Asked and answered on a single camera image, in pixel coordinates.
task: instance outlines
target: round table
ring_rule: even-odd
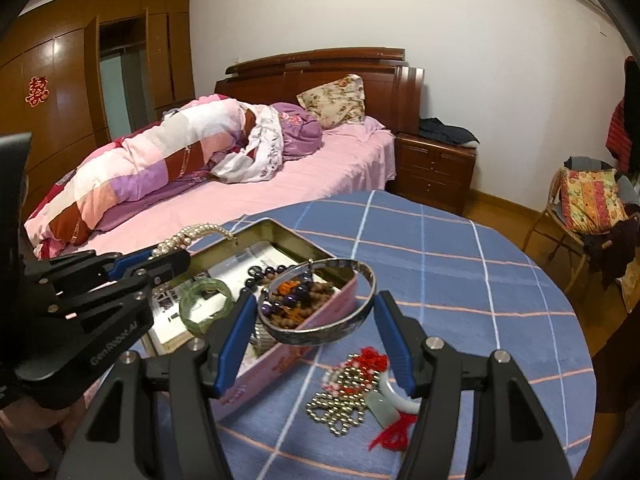
[[[572,471],[589,445],[595,378],[574,311],[551,279],[496,231],[384,191],[299,203],[225,225],[273,218],[335,256],[355,257],[376,273],[405,315],[459,351],[507,349],[532,384]],[[313,350],[282,378],[219,421],[234,477],[306,480],[395,478],[401,455],[369,442],[380,432],[370,412],[346,436],[314,423],[305,405],[326,370],[348,354],[384,351],[373,316],[353,334]],[[472,394],[462,397],[451,476],[463,478]]]

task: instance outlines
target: wooden wardrobe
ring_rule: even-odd
[[[110,142],[100,82],[100,26],[143,19],[155,111],[194,98],[189,0],[55,0],[22,15],[0,43],[0,134],[32,132],[28,216],[65,174]],[[33,77],[49,94],[27,102]]]

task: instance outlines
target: bed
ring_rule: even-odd
[[[207,182],[155,204],[66,252],[94,249],[127,253],[157,243],[200,222],[222,224],[289,204],[333,194],[384,189],[395,177],[394,134],[417,133],[424,70],[409,67],[399,48],[334,48],[267,57],[234,65],[215,92],[249,103],[296,103],[309,88],[357,73],[364,80],[366,114],[388,130],[367,142],[324,136],[322,148],[292,160],[267,182]]]

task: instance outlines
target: floral pillow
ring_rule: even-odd
[[[323,130],[364,121],[364,83],[356,74],[297,95],[298,102],[318,118]]]
[[[626,220],[615,175],[616,170],[562,170],[562,214],[571,231],[599,235]]]

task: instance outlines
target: purple pillow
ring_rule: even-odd
[[[314,115],[291,103],[272,106],[278,111],[284,137],[283,160],[311,155],[322,146],[322,128]]]

